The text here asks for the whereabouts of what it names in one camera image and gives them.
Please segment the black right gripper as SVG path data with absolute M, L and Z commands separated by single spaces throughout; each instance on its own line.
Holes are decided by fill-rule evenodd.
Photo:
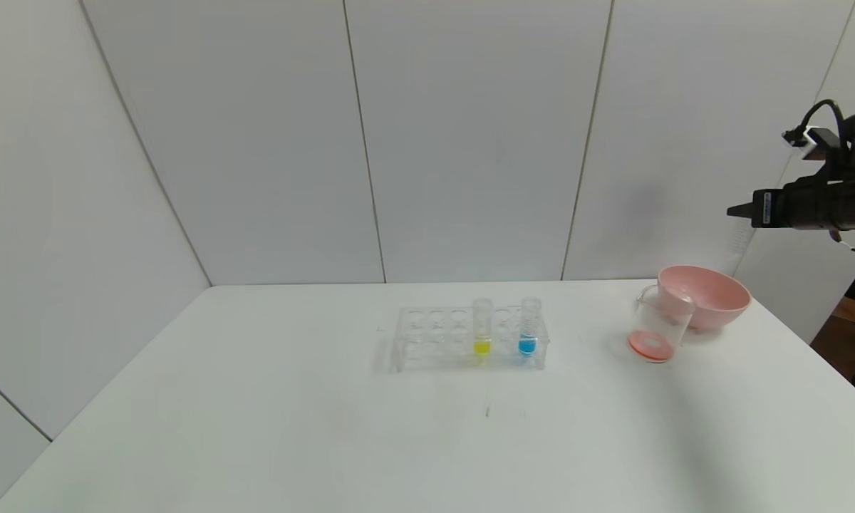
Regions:
M 728 207 L 728 217 L 751 218 L 753 227 L 822 229 L 828 185 L 815 177 L 777 189 L 757 190 L 751 202 Z

